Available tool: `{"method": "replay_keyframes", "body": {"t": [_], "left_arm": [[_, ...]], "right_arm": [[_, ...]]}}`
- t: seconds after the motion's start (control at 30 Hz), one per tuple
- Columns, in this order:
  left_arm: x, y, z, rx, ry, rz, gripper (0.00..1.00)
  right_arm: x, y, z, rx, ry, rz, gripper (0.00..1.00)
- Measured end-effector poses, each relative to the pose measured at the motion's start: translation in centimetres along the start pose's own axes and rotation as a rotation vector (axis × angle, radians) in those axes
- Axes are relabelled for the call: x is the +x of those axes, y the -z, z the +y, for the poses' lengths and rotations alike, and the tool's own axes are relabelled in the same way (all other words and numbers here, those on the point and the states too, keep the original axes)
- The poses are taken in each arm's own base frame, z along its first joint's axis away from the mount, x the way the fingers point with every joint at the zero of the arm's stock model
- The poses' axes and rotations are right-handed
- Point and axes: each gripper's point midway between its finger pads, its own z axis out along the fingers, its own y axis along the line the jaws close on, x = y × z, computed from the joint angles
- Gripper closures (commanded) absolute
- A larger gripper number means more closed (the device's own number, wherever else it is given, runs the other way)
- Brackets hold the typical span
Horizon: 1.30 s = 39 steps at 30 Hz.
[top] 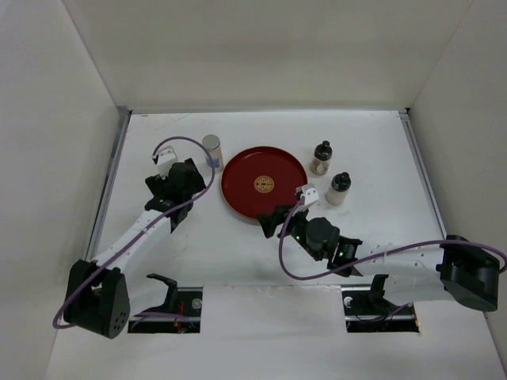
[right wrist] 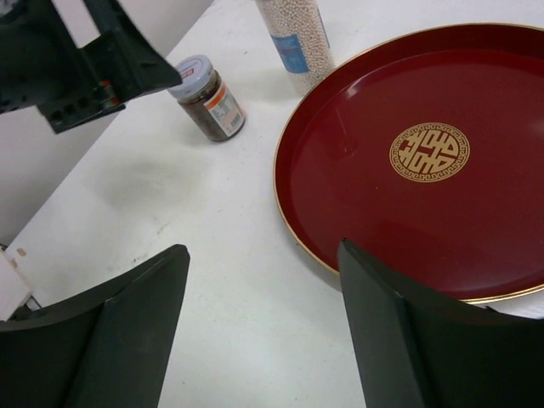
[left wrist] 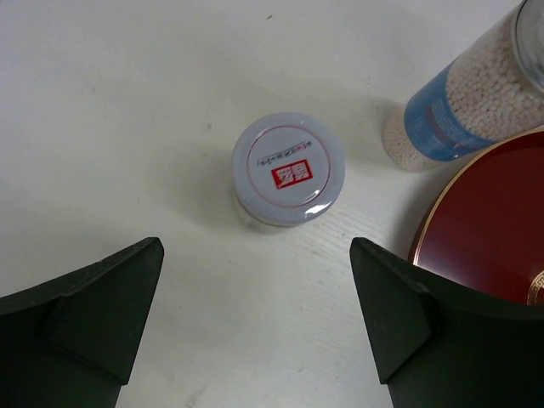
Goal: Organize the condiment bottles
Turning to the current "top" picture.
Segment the silver-lid shaker blue label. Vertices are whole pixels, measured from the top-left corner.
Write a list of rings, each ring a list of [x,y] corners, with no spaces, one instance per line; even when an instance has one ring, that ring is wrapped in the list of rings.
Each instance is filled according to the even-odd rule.
[[[206,157],[208,167],[213,168],[217,173],[221,172],[223,170],[223,155],[219,137],[217,135],[205,135],[202,138],[202,145],[208,152]]]

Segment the brown spice bottle black cap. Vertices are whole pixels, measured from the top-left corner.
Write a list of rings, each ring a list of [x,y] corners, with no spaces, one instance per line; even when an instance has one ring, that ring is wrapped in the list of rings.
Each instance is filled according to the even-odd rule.
[[[314,155],[310,163],[310,171],[317,176],[327,174],[332,159],[333,150],[330,142],[323,140],[314,149]]]

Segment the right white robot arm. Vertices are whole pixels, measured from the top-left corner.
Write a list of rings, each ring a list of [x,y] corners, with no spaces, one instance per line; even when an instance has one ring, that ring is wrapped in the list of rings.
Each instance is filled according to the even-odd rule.
[[[356,238],[345,237],[326,218],[307,218],[294,206],[279,206],[271,215],[257,215],[267,238],[291,237],[326,271],[316,275],[284,273],[298,281],[326,276],[372,278],[369,307],[386,313],[393,306],[412,302],[455,301],[482,312],[497,310],[498,284],[506,270],[506,255],[494,247],[468,241],[459,235],[422,241],[393,249],[373,249]]]

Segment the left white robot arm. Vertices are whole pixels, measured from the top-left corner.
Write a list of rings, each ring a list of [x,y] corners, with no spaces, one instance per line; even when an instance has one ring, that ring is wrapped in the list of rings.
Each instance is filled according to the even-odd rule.
[[[209,189],[191,158],[171,165],[165,177],[148,177],[152,198],[121,238],[91,261],[71,267],[67,293],[53,320],[57,329],[79,327],[109,339],[128,324],[128,277],[188,216],[193,200]]]

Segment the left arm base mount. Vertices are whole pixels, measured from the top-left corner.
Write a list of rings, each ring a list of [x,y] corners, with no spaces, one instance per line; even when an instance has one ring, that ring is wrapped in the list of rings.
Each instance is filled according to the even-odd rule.
[[[128,333],[200,333],[203,287],[180,287],[175,279],[155,273],[147,278],[156,287],[148,287],[137,297],[141,303],[132,311]]]

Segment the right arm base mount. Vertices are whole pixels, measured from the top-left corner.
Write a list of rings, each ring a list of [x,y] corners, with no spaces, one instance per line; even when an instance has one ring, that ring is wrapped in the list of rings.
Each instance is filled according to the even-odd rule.
[[[376,275],[370,285],[341,289],[348,333],[419,333],[413,306],[396,306],[384,298],[387,275]]]

